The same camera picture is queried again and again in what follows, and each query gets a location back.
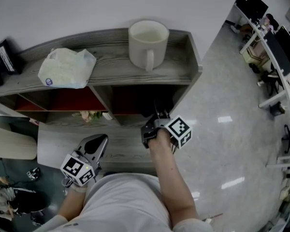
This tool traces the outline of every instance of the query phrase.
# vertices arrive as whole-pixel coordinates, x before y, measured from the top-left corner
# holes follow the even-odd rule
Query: white mug
[[[169,30],[162,23],[143,20],[129,28],[129,56],[137,67],[152,71],[165,56]]]

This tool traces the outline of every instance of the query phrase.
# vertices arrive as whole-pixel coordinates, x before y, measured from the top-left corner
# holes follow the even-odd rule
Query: white plastic bag
[[[86,49],[77,53],[58,48],[43,61],[38,77],[49,87],[84,88],[96,61]]]

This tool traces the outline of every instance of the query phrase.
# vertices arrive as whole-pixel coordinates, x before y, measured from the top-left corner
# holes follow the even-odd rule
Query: tiled floor
[[[275,160],[281,148],[286,118],[273,118],[258,108],[265,92],[239,54],[240,40],[227,25],[222,27],[203,60],[203,74],[174,112],[193,124],[192,142],[176,152],[177,164],[200,217],[223,213],[214,221],[217,232],[256,232],[280,205],[282,172],[266,169],[265,164]],[[232,122],[218,123],[224,116]],[[7,171],[18,179],[37,165],[15,164],[7,162]],[[42,172],[36,187],[49,196],[52,205],[45,216],[49,218],[63,199],[62,176],[48,167]],[[26,223],[28,218],[17,218],[17,231],[34,229]]]

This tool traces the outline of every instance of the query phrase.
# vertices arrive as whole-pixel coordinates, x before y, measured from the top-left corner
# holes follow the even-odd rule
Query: desk
[[[241,17],[245,18],[247,20],[247,22],[251,25],[251,27],[254,29],[254,34],[253,36],[250,38],[250,40],[246,43],[246,45],[241,49],[240,54],[243,54],[244,51],[250,46],[250,44],[252,44],[252,42],[255,40],[255,38],[257,36],[259,36],[261,43],[265,49],[265,51],[267,52],[267,55],[269,56],[273,66],[275,67],[275,69],[278,72],[279,77],[281,78],[284,90],[280,93],[278,93],[277,95],[273,96],[272,98],[262,102],[259,104],[260,108],[264,108],[267,107],[268,105],[277,102],[278,100],[281,100],[282,98],[287,97],[287,101],[288,101],[288,108],[289,110],[287,111],[287,115],[289,117],[289,121],[290,121],[290,85],[288,84],[288,80],[286,79],[286,77],[283,75],[283,70],[279,67],[279,64],[273,54],[273,52],[271,51],[269,45],[266,43],[267,41],[264,39],[264,33],[260,30],[258,30],[258,28],[256,27],[256,25],[254,25],[251,20],[236,6],[236,4],[234,5],[235,8],[237,9],[237,11],[239,12],[239,14],[241,15]],[[290,160],[290,156],[283,156],[283,157],[278,157],[277,160]],[[271,167],[290,167],[290,163],[283,163],[283,164],[267,164],[266,167],[271,168]]]

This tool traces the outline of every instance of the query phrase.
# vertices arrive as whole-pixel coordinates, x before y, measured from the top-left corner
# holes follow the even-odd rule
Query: mug handle
[[[146,71],[150,72],[154,69],[154,50],[147,50],[147,62],[146,62]]]

